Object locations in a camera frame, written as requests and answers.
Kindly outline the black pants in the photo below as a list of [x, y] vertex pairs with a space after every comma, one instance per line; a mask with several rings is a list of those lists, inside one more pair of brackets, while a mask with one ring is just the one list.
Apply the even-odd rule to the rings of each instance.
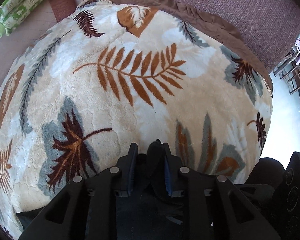
[[[116, 239], [186, 239], [181, 226], [183, 198], [168, 195], [162, 145], [156, 140], [147, 153], [138, 152], [131, 194], [116, 199]], [[24, 230], [42, 209], [18, 214]]]

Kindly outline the leaf pattern fleece blanket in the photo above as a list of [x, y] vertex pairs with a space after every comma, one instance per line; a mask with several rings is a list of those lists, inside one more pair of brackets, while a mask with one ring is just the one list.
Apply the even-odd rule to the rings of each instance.
[[272, 82], [217, 23], [155, 5], [85, 1], [12, 63], [0, 86], [0, 229], [132, 142], [167, 142], [184, 165], [244, 183], [270, 126]]

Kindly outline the wooden chair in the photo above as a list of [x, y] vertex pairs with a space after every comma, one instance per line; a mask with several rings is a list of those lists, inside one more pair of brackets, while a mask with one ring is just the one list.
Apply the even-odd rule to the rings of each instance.
[[288, 54], [273, 70], [274, 76], [286, 81], [290, 95], [300, 90], [300, 37], [297, 38]]

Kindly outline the pink quilted bedsheet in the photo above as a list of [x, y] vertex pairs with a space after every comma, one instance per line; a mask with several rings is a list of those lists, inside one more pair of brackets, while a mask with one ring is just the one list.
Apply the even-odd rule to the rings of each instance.
[[[300, 34], [300, 5], [294, 0], [175, 0], [216, 14], [234, 25], [268, 70]], [[0, 85], [14, 59], [56, 23], [44, 1], [10, 36], [0, 38]]]

